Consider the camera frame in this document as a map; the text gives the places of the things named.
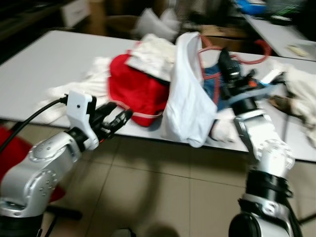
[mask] blue jeans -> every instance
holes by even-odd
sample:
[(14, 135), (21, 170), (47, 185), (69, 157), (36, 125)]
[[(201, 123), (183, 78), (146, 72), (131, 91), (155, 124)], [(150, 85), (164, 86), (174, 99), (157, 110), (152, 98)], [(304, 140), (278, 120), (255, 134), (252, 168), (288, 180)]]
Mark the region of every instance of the blue jeans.
[[(205, 68), (205, 73), (207, 76), (214, 75), (216, 73), (219, 73), (219, 68), (216, 65), (210, 67), (210, 68)], [(223, 78), (220, 76), (220, 86), (223, 84)], [(204, 81), (204, 87), (203, 89), (207, 93), (207, 95), (213, 100), (214, 97), (214, 90), (215, 90), (215, 79), (209, 79)], [(226, 103), (225, 101), (221, 98), (221, 95), (219, 95), (218, 98), (218, 103), (217, 103), (217, 111), (221, 111), (226, 108)]]

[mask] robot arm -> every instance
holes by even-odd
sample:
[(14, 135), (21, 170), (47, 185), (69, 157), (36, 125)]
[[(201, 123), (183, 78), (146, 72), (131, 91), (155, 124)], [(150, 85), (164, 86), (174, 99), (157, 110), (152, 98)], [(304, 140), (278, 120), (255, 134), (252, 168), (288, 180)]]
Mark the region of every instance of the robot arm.
[(235, 126), (250, 156), (246, 192), (239, 200), (241, 214), (231, 222), (229, 236), (302, 237), (287, 200), (292, 193), (286, 176), (295, 159), (270, 117), (256, 104), (266, 87), (249, 75), (243, 77), (239, 63), (231, 59), (226, 49), (219, 56), (218, 66), (224, 80), (222, 97), (235, 113)]
[[(6, 173), (0, 190), (0, 219), (7, 223), (0, 221), (0, 237), (16, 236), (6, 226), (8, 223), (27, 223), (34, 218), (41, 222), (57, 183), (81, 153), (97, 148), (101, 140), (111, 137), (133, 114), (131, 110), (123, 111), (111, 123), (103, 123), (116, 104), (110, 102), (97, 110), (95, 105), (95, 97), (71, 91), (67, 102), (71, 129), (33, 146), (25, 159)], [(40, 223), (38, 226), (30, 235), (17, 236), (37, 236)]]

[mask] cable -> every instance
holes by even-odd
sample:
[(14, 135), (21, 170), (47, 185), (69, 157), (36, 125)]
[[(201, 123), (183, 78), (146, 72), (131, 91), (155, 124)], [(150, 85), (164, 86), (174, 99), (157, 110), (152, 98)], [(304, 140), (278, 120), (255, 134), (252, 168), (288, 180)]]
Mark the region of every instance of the cable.
[(58, 100), (54, 100), (53, 102), (49, 103), (48, 105), (45, 105), (43, 108), (36, 111), (34, 114), (32, 114), (28, 119), (26, 119), (16, 130), (6, 139), (6, 141), (1, 145), (0, 147), (0, 154), (4, 151), (4, 149), (9, 145), (9, 143), (13, 140), (13, 138), (27, 125), (32, 121), (35, 117), (37, 117), (39, 114), (44, 112), (45, 110), (49, 109), (53, 105), (56, 105), (58, 103), (64, 103), (67, 104), (68, 95), (66, 95), (64, 98), (60, 98)]
[(302, 230), (300, 228), (300, 224), (296, 219), (295, 213), (289, 203), (288, 199), (285, 200), (285, 206), (289, 209), (289, 221), (293, 230), (294, 237), (303, 237)]
[[(200, 35), (200, 39), (206, 45), (206, 48), (199, 50), (197, 53), (199, 63), (200, 63), (201, 73), (202, 73), (204, 80), (215, 79), (213, 102), (217, 105), (218, 100), (219, 100), (219, 95), (220, 95), (220, 86), (221, 86), (220, 85), (220, 76), (221, 76), (221, 73), (219, 72), (219, 73), (216, 73), (216, 74), (213, 74), (210, 76), (206, 76), (204, 68), (203, 68), (202, 57), (200, 54), (205, 52), (205, 51), (208, 51), (208, 50), (222, 50), (223, 48), (221, 48), (219, 46), (214, 46), (205, 36)], [(260, 39), (255, 41), (255, 44), (257, 44), (263, 48), (264, 56), (262, 58), (260, 58), (258, 60), (254, 60), (254, 61), (245, 61), (245, 60), (241, 59), (236, 54), (232, 54), (231, 58), (236, 58), (237, 61), (239, 61), (239, 63), (248, 64), (248, 65), (262, 63), (263, 61), (267, 60), (270, 57), (271, 52), (272, 52), (271, 47), (265, 41), (260, 40)]]

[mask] blue object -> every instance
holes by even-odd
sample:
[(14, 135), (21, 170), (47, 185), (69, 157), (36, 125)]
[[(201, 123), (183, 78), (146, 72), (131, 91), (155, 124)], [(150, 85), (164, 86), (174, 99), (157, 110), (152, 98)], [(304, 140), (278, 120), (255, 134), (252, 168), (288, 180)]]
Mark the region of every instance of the blue object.
[[(205, 68), (205, 73), (207, 76), (211, 76), (211, 75), (214, 75), (214, 74), (219, 73), (219, 72), (220, 71), (219, 71), (217, 64), (214, 65), (213, 67)], [(220, 76), (220, 83), (221, 83), (220, 86), (222, 86), (223, 85), (222, 76)], [(203, 89), (205, 90), (207, 95), (213, 100), (214, 90), (215, 90), (215, 79), (205, 80)], [(225, 108), (226, 108), (226, 102), (219, 95), (218, 103), (217, 103), (217, 111), (221, 111)]]
[(258, 15), (266, 12), (266, 5), (251, 4), (247, 0), (237, 0), (237, 4), (240, 6), (242, 13), (248, 15)]

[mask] white pillow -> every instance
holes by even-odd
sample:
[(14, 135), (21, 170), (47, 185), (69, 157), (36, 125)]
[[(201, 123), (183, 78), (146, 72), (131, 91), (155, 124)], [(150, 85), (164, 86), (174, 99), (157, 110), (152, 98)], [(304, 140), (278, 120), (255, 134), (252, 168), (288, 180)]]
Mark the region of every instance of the white pillow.
[(170, 29), (179, 32), (180, 22), (177, 20), (177, 15), (173, 8), (166, 9), (160, 16), (160, 20)]
[(159, 38), (173, 41), (177, 32), (166, 26), (153, 12), (151, 8), (146, 8), (133, 30), (133, 34), (144, 37), (146, 34), (154, 34)]

